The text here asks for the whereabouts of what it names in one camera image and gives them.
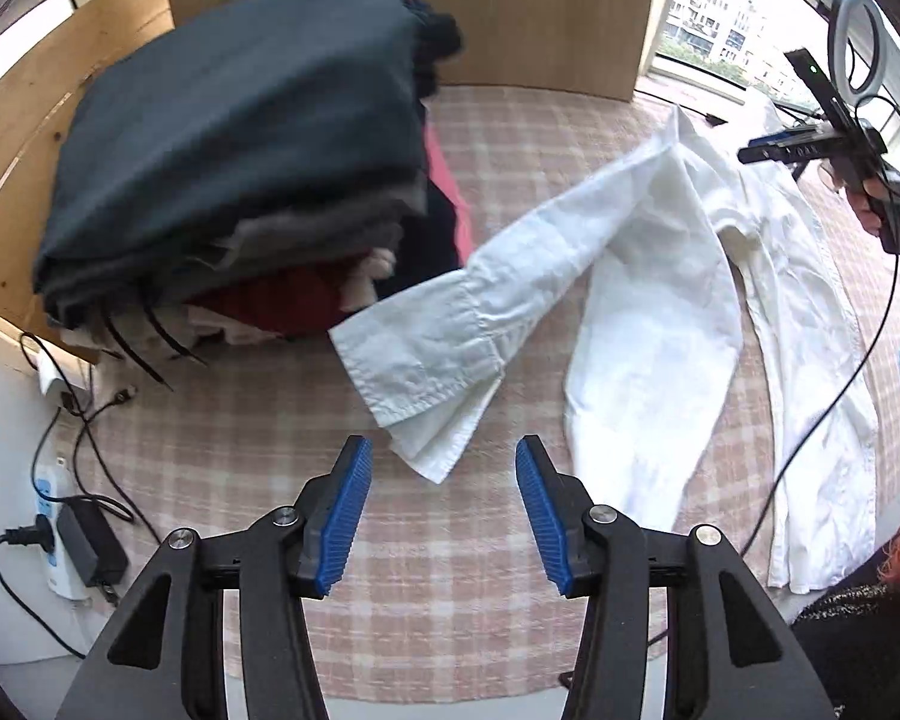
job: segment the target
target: plug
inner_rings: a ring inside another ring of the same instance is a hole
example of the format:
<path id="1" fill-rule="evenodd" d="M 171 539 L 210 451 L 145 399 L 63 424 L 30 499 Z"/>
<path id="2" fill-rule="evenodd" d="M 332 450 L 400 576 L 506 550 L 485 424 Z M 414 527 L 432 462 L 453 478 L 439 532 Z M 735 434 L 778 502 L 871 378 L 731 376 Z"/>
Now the plug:
<path id="1" fill-rule="evenodd" d="M 39 544 L 48 555 L 53 552 L 53 525 L 44 514 L 37 514 L 32 525 L 24 528 L 7 528 L 4 531 L 7 544 Z"/>
<path id="2" fill-rule="evenodd" d="M 118 389 L 116 394 L 113 395 L 113 402 L 118 406 L 122 406 L 127 403 L 128 400 L 133 400 L 133 396 L 134 393 L 124 387 L 123 389 Z"/>

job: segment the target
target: building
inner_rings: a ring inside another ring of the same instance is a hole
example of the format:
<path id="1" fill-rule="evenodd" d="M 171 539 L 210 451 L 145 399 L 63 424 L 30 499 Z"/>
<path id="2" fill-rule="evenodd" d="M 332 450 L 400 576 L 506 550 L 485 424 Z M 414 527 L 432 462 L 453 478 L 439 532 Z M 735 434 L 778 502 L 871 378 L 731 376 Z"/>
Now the building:
<path id="1" fill-rule="evenodd" d="M 759 0 L 673 0 L 663 31 L 707 62 L 737 66 L 777 97 L 802 97 L 802 84 L 769 39 L 767 12 Z"/>

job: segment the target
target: white shirt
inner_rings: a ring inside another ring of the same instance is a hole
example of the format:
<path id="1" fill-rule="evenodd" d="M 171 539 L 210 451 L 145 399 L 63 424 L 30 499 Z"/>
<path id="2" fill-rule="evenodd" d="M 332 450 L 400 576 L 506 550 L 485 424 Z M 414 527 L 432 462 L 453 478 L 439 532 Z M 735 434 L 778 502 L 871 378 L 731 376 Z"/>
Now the white shirt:
<path id="1" fill-rule="evenodd" d="M 762 132 L 778 127 L 760 105 L 748 113 Z M 730 128 L 721 136 L 746 140 Z M 394 451 L 439 483 L 506 364 L 592 265 L 565 387 L 574 472 L 596 502 L 669 530 L 742 344 L 727 257 L 744 277 L 764 353 L 779 471 L 859 362 L 859 329 L 789 173 L 741 166 L 677 109 L 635 151 L 516 220 L 465 268 L 356 314 L 331 338 Z M 871 555 L 875 436 L 861 376 L 781 485 L 771 584 L 829 586 Z"/>

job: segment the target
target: tree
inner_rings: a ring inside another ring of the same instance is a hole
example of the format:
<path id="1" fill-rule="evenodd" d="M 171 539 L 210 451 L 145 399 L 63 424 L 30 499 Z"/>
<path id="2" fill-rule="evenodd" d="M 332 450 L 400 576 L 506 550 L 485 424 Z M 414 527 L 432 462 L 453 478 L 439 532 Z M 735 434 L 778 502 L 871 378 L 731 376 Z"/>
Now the tree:
<path id="1" fill-rule="evenodd" d="M 664 56 L 669 56 L 671 59 L 679 59 L 686 62 L 688 65 L 693 65 L 701 70 L 717 74 L 717 76 L 720 76 L 722 79 L 732 81 L 733 83 L 738 83 L 743 86 L 749 85 L 749 81 L 746 79 L 744 71 L 736 65 L 723 59 L 719 62 L 711 62 L 705 56 L 702 56 L 699 52 L 692 49 L 689 45 L 680 43 L 669 35 L 663 36 L 663 39 L 660 41 L 658 52 L 662 53 Z"/>

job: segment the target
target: power adapter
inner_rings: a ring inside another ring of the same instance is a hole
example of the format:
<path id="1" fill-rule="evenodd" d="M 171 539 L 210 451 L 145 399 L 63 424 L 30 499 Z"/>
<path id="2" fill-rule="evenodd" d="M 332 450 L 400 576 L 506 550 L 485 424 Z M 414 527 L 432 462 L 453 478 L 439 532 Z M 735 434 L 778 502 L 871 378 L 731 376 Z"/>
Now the power adapter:
<path id="1" fill-rule="evenodd" d="M 56 531 L 88 587 L 107 589 L 124 577 L 127 553 L 96 501 L 68 498 L 60 509 Z"/>

